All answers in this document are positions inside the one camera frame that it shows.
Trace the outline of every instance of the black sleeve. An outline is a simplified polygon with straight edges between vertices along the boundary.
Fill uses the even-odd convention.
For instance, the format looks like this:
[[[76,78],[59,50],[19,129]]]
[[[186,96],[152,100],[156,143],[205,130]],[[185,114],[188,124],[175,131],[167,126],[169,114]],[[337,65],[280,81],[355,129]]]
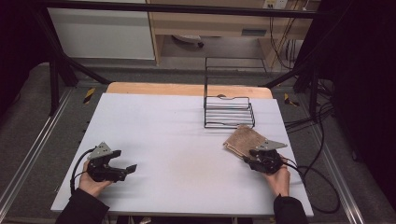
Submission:
[[[280,194],[274,200],[274,213],[276,224],[306,224],[303,205],[292,197],[281,197]]]
[[[69,203],[56,219],[56,224],[100,224],[108,207],[91,194],[76,189]]]

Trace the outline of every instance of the person's left hand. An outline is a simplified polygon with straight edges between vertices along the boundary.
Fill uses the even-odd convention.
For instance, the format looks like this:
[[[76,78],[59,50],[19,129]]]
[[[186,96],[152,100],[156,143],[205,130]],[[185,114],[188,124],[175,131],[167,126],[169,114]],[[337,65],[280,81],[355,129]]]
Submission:
[[[79,179],[78,187],[96,198],[97,196],[99,196],[99,194],[102,192],[102,190],[105,187],[111,185],[113,182],[109,180],[105,180],[102,182],[94,181],[87,173],[87,168],[89,163],[90,161],[84,162],[84,168],[83,168],[84,173],[81,175],[81,178]]]

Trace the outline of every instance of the horizontal black bar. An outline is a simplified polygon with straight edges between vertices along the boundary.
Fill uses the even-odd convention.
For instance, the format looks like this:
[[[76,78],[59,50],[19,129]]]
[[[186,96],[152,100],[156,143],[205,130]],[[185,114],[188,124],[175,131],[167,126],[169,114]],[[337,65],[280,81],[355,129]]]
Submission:
[[[113,3],[113,2],[87,2],[69,0],[36,0],[35,4],[42,7],[92,9],[92,10],[115,10],[115,11],[146,11],[146,12],[174,12],[193,14],[215,14],[255,17],[279,17],[301,19],[329,19],[334,15],[331,12],[296,11],[283,9],[246,8],[246,7],[206,7],[206,6],[182,6],[166,4],[137,4],[137,3]]]

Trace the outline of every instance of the brown cloth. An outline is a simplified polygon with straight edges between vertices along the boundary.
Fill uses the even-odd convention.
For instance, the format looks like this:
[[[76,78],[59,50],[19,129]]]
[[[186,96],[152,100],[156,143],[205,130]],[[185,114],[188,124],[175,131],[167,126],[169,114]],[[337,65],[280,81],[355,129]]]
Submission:
[[[239,125],[223,145],[241,159],[243,156],[253,159],[249,151],[261,145],[265,139],[247,125]]]

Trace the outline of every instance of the black wire rack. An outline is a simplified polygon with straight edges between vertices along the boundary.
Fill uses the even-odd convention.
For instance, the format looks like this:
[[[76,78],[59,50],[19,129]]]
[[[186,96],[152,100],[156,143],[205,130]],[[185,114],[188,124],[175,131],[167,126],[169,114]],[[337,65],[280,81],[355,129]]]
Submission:
[[[258,60],[259,62],[255,65],[238,65],[232,63],[232,65],[223,65],[215,63],[214,65],[208,65],[210,59],[221,59],[221,60]],[[263,60],[260,58],[223,58],[223,57],[207,57],[205,58],[205,92],[204,92],[204,109],[205,109],[205,128],[216,128],[216,129],[236,129],[238,125],[244,124],[253,128],[255,126],[255,119],[253,113],[253,106],[251,105],[250,99],[246,96],[238,97],[227,97],[225,95],[208,96],[207,89],[210,78],[252,78],[252,76],[225,76],[216,75],[218,69],[224,71],[231,69],[231,71],[243,70],[246,74],[249,72],[257,71],[260,74],[267,73]]]

